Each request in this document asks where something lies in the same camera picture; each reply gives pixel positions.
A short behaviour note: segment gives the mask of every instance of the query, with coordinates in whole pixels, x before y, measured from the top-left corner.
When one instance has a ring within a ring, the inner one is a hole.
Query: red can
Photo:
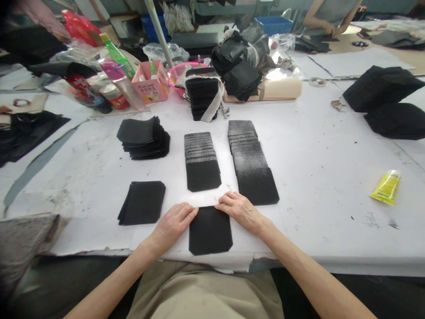
[[[99,92],[118,110],[124,110],[130,106],[125,96],[112,83],[101,88]]]

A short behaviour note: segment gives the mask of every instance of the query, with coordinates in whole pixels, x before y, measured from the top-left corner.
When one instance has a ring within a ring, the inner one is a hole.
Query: pink plastic bowl
[[[193,66],[194,69],[197,69],[199,67],[199,63],[198,62],[186,62],[186,63],[180,63],[174,67],[172,67],[169,71],[168,71],[168,84],[174,89],[176,90],[176,92],[178,93],[178,95],[183,98],[183,94],[186,92],[185,89],[180,89],[178,87],[176,87],[174,85],[174,83],[183,75],[183,72],[185,71],[186,65],[190,64],[191,66]],[[208,65],[202,64],[201,63],[201,67],[209,67]]]

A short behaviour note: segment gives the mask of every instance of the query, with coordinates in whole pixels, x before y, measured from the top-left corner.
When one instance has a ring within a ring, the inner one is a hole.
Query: yellow glue tube
[[[371,197],[394,206],[395,196],[397,195],[401,177],[399,171],[388,171],[382,178],[378,187],[376,187],[375,191],[371,194]]]

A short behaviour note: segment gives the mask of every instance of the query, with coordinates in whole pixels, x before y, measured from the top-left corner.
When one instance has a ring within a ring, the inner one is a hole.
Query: dark floor
[[[14,318],[59,319],[116,269],[124,258],[43,257],[15,301]],[[282,299],[285,319],[317,319],[301,288],[285,268],[271,270]],[[425,278],[334,275],[378,319],[425,319]],[[139,281],[110,319],[126,318]]]

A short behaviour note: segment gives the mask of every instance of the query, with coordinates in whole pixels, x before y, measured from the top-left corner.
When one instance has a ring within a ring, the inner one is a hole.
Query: beige pants
[[[153,263],[143,274],[127,319],[283,319],[270,271],[225,275],[209,266]]]

